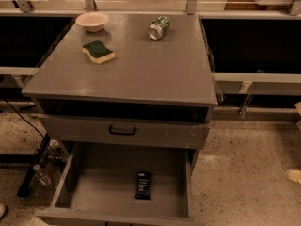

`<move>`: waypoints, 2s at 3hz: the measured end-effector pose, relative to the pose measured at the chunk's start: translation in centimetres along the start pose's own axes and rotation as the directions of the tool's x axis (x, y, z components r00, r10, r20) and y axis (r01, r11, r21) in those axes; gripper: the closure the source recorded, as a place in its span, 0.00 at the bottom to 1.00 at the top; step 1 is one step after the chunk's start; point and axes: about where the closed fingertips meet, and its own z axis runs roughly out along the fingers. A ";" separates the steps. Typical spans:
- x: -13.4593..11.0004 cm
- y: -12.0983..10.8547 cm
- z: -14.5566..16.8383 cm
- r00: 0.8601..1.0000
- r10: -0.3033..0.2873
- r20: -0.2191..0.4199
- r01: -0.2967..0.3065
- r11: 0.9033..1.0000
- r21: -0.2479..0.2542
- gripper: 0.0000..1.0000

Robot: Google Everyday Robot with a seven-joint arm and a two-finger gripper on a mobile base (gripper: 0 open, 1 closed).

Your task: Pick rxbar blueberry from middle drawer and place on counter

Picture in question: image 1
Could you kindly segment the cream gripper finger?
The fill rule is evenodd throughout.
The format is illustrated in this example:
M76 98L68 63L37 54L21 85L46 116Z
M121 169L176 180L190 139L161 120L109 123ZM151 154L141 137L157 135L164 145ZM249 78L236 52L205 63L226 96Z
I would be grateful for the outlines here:
M301 184L301 171L289 169L285 172L285 178L289 181Z

